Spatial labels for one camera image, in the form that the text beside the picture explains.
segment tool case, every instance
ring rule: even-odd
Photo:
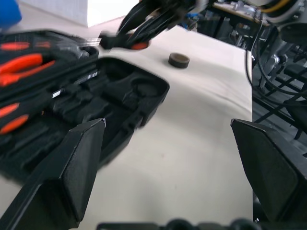
[[[57,33],[77,42],[82,38],[56,31],[8,34],[3,43],[48,39]],[[67,50],[36,47],[22,51],[0,50],[0,68],[12,58],[32,53],[52,53],[54,65],[6,87],[0,87],[0,109],[10,104],[35,104],[61,89],[46,108],[18,129],[0,135],[0,173],[24,183],[34,168],[54,150],[67,132],[80,123],[105,118],[106,128],[99,160],[109,163],[129,143],[134,130],[146,125],[165,99],[169,84],[130,63],[113,57],[98,59],[98,50],[85,47],[86,58]]]

